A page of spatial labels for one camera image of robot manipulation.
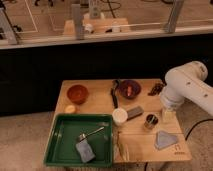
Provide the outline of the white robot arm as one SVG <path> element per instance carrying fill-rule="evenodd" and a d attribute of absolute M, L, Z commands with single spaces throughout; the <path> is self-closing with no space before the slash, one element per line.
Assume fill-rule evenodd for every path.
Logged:
<path fill-rule="evenodd" d="M 174 67 L 165 74 L 166 85 L 160 93 L 164 123 L 171 121 L 185 99 L 213 116 L 213 87 L 205 83 L 207 76 L 207 67 L 200 61 Z"/>

